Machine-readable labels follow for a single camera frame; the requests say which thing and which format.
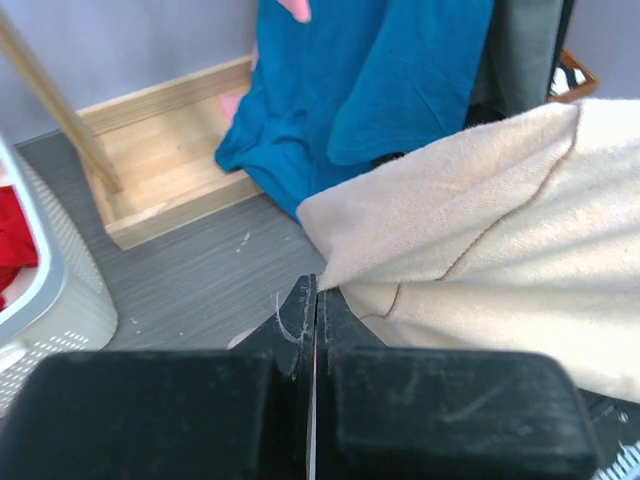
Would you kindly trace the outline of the white laundry basket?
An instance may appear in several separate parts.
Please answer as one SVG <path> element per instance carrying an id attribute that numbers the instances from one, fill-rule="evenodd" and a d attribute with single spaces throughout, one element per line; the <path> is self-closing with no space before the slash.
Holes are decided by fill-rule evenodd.
<path id="1" fill-rule="evenodd" d="M 16 191 L 39 265 L 21 272 L 1 312 L 1 415 L 49 355 L 104 348 L 118 326 L 106 283 L 76 225 L 22 155 L 1 140 L 1 178 Z"/>

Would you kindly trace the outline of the blue t shirt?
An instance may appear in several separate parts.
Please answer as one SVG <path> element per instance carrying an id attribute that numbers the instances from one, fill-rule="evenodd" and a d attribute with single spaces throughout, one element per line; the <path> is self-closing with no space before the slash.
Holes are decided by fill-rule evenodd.
<path id="1" fill-rule="evenodd" d="M 460 131 L 484 49 L 490 1 L 314 1 L 296 21 L 276 1 L 257 15 L 251 86 L 216 150 L 283 210 Z"/>

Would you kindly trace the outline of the black white striped cloth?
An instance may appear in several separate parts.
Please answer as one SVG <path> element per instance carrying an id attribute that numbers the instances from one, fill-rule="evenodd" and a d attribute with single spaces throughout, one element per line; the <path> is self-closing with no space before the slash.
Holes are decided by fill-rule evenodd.
<path id="1" fill-rule="evenodd" d="M 550 94 L 552 96 L 562 96 L 586 82 L 587 77 L 581 69 L 558 66 L 552 78 Z"/>

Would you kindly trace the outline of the wooden clothes rack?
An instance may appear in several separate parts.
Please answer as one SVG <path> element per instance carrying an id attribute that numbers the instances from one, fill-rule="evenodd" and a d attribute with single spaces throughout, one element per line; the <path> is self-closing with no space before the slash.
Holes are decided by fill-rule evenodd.
<path id="1" fill-rule="evenodd" d="M 128 250 L 260 194 L 213 161 L 229 123 L 224 100 L 249 86 L 249 56 L 80 111 L 8 15 L 1 51 L 79 153 L 106 233 Z"/>

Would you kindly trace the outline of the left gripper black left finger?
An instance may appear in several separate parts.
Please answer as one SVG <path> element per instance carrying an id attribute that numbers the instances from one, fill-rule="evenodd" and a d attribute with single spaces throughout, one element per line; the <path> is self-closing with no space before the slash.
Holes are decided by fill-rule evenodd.
<path id="1" fill-rule="evenodd" d="M 5 479 L 304 479 L 316 279 L 228 350 L 72 352 L 28 376 Z"/>

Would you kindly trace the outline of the red cloth in basket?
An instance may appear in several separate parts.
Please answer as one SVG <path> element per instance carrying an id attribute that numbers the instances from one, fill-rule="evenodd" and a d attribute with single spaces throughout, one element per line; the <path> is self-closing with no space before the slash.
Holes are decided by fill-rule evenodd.
<path id="1" fill-rule="evenodd" d="M 8 305 L 5 291 L 19 273 L 39 264 L 28 222 L 12 186 L 1 187 L 1 310 Z"/>

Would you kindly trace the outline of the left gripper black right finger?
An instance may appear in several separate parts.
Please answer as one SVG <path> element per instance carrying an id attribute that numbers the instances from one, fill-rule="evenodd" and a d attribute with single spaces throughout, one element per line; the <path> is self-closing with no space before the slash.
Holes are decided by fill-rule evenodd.
<path id="1" fill-rule="evenodd" d="M 581 396 L 533 353 L 388 347 L 338 290 L 316 307 L 320 479 L 587 479 Z"/>

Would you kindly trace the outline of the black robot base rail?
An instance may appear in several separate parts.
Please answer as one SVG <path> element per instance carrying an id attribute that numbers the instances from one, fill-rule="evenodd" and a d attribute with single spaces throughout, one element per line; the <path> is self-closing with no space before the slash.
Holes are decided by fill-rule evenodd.
<path id="1" fill-rule="evenodd" d="M 581 391 L 603 460 L 596 480 L 639 478 L 639 404 Z"/>

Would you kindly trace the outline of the pink plastic hanger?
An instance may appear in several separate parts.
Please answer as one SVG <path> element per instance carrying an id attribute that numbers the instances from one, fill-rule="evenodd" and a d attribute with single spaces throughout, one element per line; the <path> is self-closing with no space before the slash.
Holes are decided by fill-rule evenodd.
<path id="1" fill-rule="evenodd" d="M 308 0 L 278 0 L 278 3 L 298 23 L 306 24 L 311 21 L 312 12 Z M 223 117 L 228 126 L 233 123 L 234 116 L 243 97 L 244 95 L 240 93 L 222 94 L 219 97 Z"/>

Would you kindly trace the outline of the orange wooden compartment tray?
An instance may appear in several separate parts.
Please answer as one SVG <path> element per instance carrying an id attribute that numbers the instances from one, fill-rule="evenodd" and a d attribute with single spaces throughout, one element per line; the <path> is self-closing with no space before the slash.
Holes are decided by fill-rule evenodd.
<path id="1" fill-rule="evenodd" d="M 591 96 L 599 79 L 571 52 L 563 49 L 551 76 L 548 102 L 570 103 Z"/>

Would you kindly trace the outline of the beige t shirt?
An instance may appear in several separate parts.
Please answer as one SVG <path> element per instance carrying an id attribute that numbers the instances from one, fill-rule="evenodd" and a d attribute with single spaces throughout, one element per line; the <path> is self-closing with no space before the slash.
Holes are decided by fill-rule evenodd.
<path id="1" fill-rule="evenodd" d="M 323 290 L 390 346 L 542 353 L 639 398 L 639 104 L 549 103 L 303 201 Z"/>

